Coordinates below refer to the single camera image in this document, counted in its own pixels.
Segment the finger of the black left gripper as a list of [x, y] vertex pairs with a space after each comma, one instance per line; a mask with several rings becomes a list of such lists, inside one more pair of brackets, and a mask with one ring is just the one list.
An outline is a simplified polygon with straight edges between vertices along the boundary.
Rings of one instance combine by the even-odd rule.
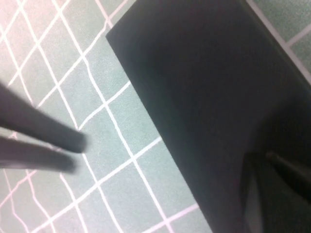
[[0, 85], [0, 126], [74, 153], [87, 149], [85, 134], [35, 109], [3, 84]]
[[1, 137], [0, 167], [74, 173], [76, 161], [50, 148]]

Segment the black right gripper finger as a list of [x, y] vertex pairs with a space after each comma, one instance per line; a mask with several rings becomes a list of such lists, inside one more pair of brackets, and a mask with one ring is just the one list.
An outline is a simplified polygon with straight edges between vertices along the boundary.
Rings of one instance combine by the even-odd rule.
[[242, 212], [246, 233], [309, 233], [310, 167], [274, 152], [246, 154]]

